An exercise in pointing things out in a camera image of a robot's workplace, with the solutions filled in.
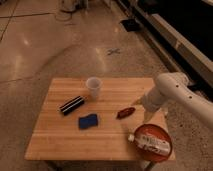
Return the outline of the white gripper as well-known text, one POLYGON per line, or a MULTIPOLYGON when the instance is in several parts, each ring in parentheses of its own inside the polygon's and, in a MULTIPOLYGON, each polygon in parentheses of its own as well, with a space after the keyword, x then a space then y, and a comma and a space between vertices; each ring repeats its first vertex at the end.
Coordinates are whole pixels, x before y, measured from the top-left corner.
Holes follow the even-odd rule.
POLYGON ((135 100, 132 105, 141 105, 144 107, 144 123, 148 123, 157 112, 168 100, 156 87, 146 92, 141 98, 135 100))

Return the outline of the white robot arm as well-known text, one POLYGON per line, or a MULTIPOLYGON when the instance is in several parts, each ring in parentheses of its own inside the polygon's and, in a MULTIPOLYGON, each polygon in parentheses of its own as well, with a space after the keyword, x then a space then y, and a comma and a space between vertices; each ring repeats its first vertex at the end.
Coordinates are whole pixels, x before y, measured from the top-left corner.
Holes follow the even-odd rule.
POLYGON ((142 105, 149 115, 153 116, 167 100, 171 99, 184 106, 207 128, 213 130, 213 102, 188 88, 189 79, 186 74, 162 73, 153 81, 154 86, 137 99, 134 105, 142 105))

